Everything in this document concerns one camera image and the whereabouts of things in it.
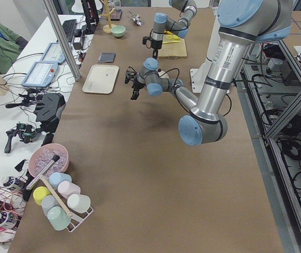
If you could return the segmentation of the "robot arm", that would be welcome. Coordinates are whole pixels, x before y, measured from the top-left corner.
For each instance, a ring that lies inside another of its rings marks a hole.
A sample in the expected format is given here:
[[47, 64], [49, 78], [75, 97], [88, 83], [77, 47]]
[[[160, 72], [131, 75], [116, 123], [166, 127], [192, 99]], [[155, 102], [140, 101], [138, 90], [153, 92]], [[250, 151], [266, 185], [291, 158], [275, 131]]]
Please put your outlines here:
[[219, 108], [248, 48], [254, 43], [286, 38], [291, 30], [292, 1], [221, 1], [217, 20], [220, 41], [202, 92], [195, 96], [180, 79], [159, 76], [157, 55], [147, 58], [141, 69], [129, 68], [126, 82], [133, 83], [132, 100], [145, 88], [151, 96], [171, 93], [188, 111], [178, 124], [181, 139], [188, 145], [221, 140], [227, 122]]
[[162, 48], [165, 31], [172, 32], [179, 38], [185, 38], [188, 33], [191, 20], [197, 14], [197, 6], [193, 0], [170, 0], [169, 5], [180, 11], [180, 19], [175, 21], [164, 13], [156, 13], [154, 16], [153, 29], [149, 36], [144, 36], [142, 44], [150, 41], [150, 48], [153, 49], [152, 57], [158, 58], [158, 51]]

